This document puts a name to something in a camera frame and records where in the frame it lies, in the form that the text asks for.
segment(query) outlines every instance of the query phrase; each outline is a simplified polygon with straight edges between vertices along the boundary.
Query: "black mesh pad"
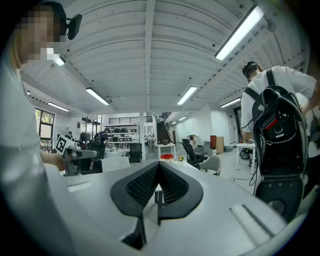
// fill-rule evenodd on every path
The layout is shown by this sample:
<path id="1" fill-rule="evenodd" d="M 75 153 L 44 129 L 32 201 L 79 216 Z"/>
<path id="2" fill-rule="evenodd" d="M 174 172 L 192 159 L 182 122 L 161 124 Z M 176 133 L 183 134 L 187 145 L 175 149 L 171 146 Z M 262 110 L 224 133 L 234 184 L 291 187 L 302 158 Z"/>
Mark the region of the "black mesh pad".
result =
<path id="1" fill-rule="evenodd" d="M 197 180 L 158 161 L 118 180 L 113 184 L 110 196 L 123 214 L 141 217 L 158 184 L 164 197 L 160 220 L 187 216 L 203 197 L 203 189 Z"/>

